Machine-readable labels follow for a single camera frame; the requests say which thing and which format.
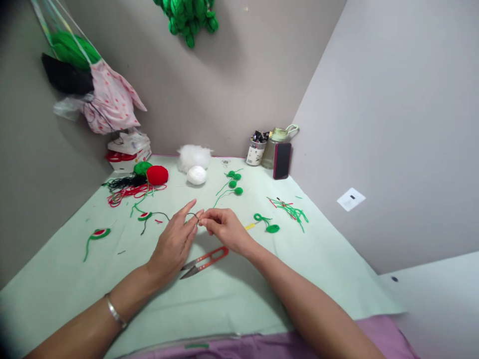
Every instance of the wall socket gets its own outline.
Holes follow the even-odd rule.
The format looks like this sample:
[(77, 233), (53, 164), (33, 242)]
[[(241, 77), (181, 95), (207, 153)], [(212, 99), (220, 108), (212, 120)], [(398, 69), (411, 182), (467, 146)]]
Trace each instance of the wall socket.
[(339, 199), (338, 203), (349, 212), (358, 204), (366, 199), (361, 193), (359, 193), (354, 188), (350, 188), (345, 194), (343, 194)]

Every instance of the white yarn ball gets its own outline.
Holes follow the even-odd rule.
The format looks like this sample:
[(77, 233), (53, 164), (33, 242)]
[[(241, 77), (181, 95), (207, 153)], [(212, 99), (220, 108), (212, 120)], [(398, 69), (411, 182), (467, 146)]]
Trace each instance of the white yarn ball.
[(206, 170), (201, 166), (193, 166), (188, 171), (186, 179), (192, 184), (203, 184), (206, 181)]

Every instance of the pen holder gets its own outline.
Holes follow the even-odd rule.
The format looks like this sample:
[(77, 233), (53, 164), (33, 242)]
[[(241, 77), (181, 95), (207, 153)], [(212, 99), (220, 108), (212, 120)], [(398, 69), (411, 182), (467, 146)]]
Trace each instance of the pen holder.
[(246, 157), (246, 163), (250, 166), (259, 166), (261, 159), (263, 158), (265, 143), (257, 143), (253, 140), (249, 141), (248, 156)]

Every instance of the black phone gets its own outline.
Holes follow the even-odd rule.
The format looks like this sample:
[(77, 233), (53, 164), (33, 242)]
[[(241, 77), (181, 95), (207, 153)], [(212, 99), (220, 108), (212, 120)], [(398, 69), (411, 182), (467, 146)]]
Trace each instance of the black phone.
[(291, 163), (291, 143), (276, 144), (274, 149), (274, 170), (275, 180), (284, 180), (289, 176), (289, 164)]

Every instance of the scissor blade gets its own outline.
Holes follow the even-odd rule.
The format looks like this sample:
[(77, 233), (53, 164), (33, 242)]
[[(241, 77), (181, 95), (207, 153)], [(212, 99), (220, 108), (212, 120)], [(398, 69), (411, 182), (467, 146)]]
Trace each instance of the scissor blade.
[(191, 269), (191, 268), (193, 268), (195, 265), (196, 265), (196, 259), (193, 259), (191, 262), (188, 262), (188, 263), (185, 264), (183, 267), (181, 267), (180, 270), (182, 271), (182, 270)]
[(192, 275), (197, 274), (199, 271), (200, 270), (198, 269), (198, 267), (193, 267), (188, 272), (186, 272), (186, 274), (183, 277), (181, 277), (180, 279), (185, 279), (185, 278), (191, 277)]

